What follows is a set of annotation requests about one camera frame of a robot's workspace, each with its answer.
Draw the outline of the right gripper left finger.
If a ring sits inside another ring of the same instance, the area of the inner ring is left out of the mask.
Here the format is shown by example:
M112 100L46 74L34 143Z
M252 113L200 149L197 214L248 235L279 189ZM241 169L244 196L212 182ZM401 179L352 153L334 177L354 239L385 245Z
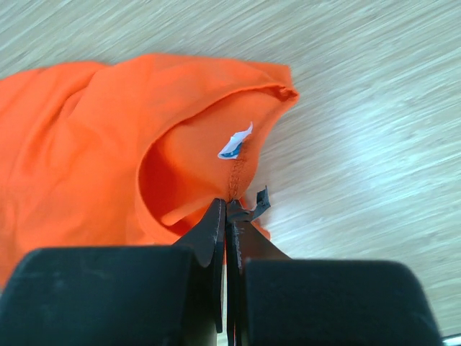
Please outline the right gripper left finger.
M226 205L171 246L28 253L1 296L3 345L214 345Z

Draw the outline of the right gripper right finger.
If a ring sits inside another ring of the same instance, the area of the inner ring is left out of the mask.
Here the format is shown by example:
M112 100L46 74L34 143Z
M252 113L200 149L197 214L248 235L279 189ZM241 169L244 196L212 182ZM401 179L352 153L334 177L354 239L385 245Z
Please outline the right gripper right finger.
M424 290L386 260L293 259L253 224L269 207L226 211L230 345L441 345Z

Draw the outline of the orange t shirt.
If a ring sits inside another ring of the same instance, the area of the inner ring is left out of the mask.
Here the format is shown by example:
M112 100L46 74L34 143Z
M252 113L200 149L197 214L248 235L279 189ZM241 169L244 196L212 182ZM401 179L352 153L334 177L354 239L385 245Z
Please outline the orange t shirt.
M285 65L169 54L2 79L1 282L38 248L174 243L298 99Z

